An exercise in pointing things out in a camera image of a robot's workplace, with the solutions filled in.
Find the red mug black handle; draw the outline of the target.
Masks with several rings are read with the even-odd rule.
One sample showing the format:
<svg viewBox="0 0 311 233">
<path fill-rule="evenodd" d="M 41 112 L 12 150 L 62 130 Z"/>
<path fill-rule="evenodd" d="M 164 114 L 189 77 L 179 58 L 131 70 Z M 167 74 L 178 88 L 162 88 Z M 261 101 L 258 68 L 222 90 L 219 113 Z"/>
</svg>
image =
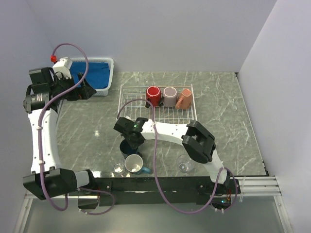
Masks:
<svg viewBox="0 0 311 233">
<path fill-rule="evenodd" d="M 162 98 L 161 90 L 157 86 L 149 86 L 145 91 L 145 98 L 153 107 L 159 106 Z"/>
</svg>

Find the dark blue mug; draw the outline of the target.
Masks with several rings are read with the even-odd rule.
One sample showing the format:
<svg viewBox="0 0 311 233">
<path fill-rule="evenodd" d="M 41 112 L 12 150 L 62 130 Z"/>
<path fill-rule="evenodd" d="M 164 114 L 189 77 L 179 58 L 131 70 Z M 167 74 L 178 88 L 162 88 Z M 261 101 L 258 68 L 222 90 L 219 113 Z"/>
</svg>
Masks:
<svg viewBox="0 0 311 233">
<path fill-rule="evenodd" d="M 129 143 L 126 140 L 123 140 L 120 143 L 119 148 L 120 148 L 121 154 L 123 155 L 124 159 L 126 159 L 129 155 L 132 155 L 132 154 L 137 154 L 140 157 L 142 157 L 142 154 L 139 152 L 138 148 L 136 148 L 136 149 L 131 148 L 131 146 L 129 145 Z"/>
</svg>

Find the mauve mug black handle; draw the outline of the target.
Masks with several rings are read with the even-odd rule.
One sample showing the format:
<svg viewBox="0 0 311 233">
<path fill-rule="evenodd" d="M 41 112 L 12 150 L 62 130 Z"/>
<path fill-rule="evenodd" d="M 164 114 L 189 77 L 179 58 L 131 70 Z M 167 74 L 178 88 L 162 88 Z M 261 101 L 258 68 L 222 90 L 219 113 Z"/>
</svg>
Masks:
<svg viewBox="0 0 311 233">
<path fill-rule="evenodd" d="M 168 86 L 164 88 L 159 106 L 174 107 L 177 102 L 177 90 L 174 87 Z"/>
</svg>

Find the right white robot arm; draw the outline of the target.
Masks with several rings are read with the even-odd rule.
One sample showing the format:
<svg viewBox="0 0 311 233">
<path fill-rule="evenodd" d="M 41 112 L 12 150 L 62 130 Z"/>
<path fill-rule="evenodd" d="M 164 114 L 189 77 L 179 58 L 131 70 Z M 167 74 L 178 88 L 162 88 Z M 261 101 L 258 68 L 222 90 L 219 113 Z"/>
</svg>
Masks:
<svg viewBox="0 0 311 233">
<path fill-rule="evenodd" d="M 215 137 L 198 121 L 170 124 L 154 122 L 143 117 L 135 121 L 120 117 L 114 125 L 114 130 L 119 132 L 133 149 L 146 140 L 155 139 L 183 146 L 188 156 L 207 170 L 218 195 L 236 187 L 235 180 L 230 178 L 229 171 L 225 169 L 217 154 Z"/>
</svg>

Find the pink floral mug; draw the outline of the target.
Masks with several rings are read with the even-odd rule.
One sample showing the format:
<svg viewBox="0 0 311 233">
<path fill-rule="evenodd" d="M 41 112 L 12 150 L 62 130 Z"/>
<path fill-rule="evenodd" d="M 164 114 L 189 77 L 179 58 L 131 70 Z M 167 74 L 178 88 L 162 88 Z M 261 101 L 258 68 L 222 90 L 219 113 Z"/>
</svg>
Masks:
<svg viewBox="0 0 311 233">
<path fill-rule="evenodd" d="M 176 109 L 188 109 L 192 102 L 192 91 L 185 88 L 180 93 L 177 103 L 175 105 Z"/>
</svg>

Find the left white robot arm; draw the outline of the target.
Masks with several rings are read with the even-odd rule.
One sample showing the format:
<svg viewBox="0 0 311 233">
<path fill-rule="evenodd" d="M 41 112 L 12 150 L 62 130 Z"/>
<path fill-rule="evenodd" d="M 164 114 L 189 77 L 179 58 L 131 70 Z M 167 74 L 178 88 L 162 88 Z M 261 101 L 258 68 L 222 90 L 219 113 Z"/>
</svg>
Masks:
<svg viewBox="0 0 311 233">
<path fill-rule="evenodd" d="M 24 187 L 40 200 L 76 191 L 78 188 L 86 195 L 96 192 L 97 183 L 89 169 L 74 172 L 61 166 L 56 129 L 63 100 L 87 100 L 93 89 L 87 81 L 54 100 L 46 111 L 45 105 L 56 95 L 74 86 L 75 82 L 69 67 L 37 68 L 29 71 L 32 84 L 27 87 L 23 107 L 28 114 L 32 129 L 33 161 L 31 174 L 23 177 Z"/>
</svg>

